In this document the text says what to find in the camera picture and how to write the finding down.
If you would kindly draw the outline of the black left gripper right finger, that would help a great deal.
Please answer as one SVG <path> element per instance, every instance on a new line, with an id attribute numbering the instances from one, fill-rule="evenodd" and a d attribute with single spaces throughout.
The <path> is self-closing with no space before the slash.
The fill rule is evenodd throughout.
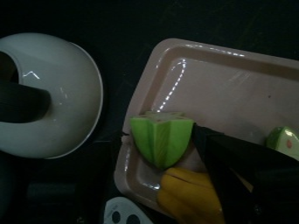
<path id="1" fill-rule="evenodd" d="M 227 224 L 299 224 L 299 161 L 195 125 L 192 143 Z"/>

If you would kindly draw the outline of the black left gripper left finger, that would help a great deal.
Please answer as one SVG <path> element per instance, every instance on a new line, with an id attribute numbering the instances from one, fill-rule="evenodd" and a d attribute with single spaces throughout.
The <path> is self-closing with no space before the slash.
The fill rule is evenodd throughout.
<path id="1" fill-rule="evenodd" d="M 0 224 L 99 224 L 122 136 L 99 137 L 55 159 L 0 152 Z"/>

